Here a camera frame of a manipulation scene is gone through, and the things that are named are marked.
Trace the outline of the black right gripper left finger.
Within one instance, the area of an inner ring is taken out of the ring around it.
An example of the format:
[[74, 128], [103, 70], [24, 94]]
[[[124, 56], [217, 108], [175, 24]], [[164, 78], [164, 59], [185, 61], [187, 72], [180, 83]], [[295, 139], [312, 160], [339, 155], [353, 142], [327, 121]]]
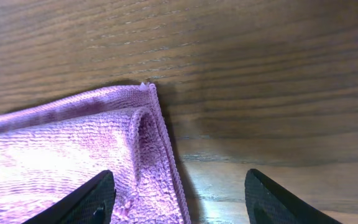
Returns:
[[109, 224], [115, 199], [113, 173], [104, 170], [24, 224]]

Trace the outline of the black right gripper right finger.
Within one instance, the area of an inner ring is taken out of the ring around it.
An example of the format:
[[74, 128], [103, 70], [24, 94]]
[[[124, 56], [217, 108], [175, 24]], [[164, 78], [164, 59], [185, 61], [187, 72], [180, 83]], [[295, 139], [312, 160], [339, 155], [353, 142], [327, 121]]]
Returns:
[[244, 182], [250, 224], [340, 224], [257, 169]]

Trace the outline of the purple microfiber cloth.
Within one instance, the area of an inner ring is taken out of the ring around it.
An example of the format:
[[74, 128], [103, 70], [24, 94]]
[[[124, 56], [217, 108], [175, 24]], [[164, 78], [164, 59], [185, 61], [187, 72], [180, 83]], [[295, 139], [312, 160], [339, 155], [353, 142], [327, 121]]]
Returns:
[[108, 223], [189, 223], [152, 83], [100, 88], [0, 115], [0, 223], [23, 223], [103, 170]]

